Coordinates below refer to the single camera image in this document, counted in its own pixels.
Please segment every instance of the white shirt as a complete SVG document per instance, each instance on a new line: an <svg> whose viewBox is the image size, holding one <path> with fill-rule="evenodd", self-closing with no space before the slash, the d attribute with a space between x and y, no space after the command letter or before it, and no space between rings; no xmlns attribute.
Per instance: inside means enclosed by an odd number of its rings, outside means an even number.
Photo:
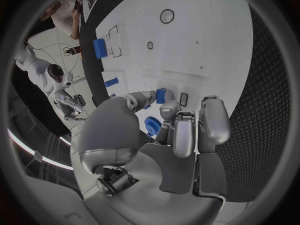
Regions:
<svg viewBox="0 0 300 225"><path fill-rule="evenodd" d="M53 23L56 27L64 31L68 36L72 34L73 18L71 16L72 10L76 0L56 0L60 2L60 8L54 15L51 16ZM91 7L95 0L87 0Z"/></svg>

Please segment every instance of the hand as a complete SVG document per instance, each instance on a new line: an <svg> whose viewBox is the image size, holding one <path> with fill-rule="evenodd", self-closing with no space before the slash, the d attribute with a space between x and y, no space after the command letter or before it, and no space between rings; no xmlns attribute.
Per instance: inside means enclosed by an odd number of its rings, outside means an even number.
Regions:
<svg viewBox="0 0 300 225"><path fill-rule="evenodd" d="M78 6L77 6L77 10L72 9L71 16L73 19L76 19L76 20L79 19L81 8L82 8L82 4L79 2Z"/></svg>

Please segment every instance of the black mesh surface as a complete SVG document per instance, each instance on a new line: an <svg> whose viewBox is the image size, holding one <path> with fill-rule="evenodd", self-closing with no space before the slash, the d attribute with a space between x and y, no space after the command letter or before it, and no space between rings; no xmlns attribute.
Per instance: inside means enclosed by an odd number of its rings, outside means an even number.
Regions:
<svg viewBox="0 0 300 225"><path fill-rule="evenodd" d="M108 98L96 59L95 29L123 0L98 0L88 21L81 26L80 44L87 82L99 105ZM216 147L225 166L227 200L249 202L264 188L272 175L287 138L290 116L288 78L279 49L258 15L251 9L253 54L241 98L231 115L231 138ZM152 142L140 131L140 146Z"/></svg>
<svg viewBox="0 0 300 225"><path fill-rule="evenodd" d="M225 166L227 200L252 201L264 188L285 146L289 118L288 77L280 51L251 9L253 53L248 78L233 111L231 138L216 147Z"/></svg>

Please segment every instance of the white robot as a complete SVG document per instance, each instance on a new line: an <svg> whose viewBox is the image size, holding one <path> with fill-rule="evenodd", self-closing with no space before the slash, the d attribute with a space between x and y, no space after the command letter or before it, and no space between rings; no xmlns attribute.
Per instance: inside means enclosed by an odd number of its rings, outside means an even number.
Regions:
<svg viewBox="0 0 300 225"><path fill-rule="evenodd" d="M66 122L75 124L86 122L86 118L76 118L85 110L84 98L81 95L75 95L73 98L65 91L73 84L71 72L64 72L57 64L37 58L33 49L28 45L18 51L15 59L16 65L28 73L30 81L53 100L57 113Z"/></svg>

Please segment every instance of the person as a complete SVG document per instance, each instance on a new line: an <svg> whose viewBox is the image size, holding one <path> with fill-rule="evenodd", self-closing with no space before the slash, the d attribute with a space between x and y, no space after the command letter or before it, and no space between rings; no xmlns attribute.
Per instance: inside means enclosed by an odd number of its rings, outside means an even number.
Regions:
<svg viewBox="0 0 300 225"><path fill-rule="evenodd" d="M78 7L74 10L76 0L55 0L40 16L40 21L51 18L54 25L74 40L79 39L79 16L84 0L77 0ZM91 7L95 0L87 0Z"/></svg>

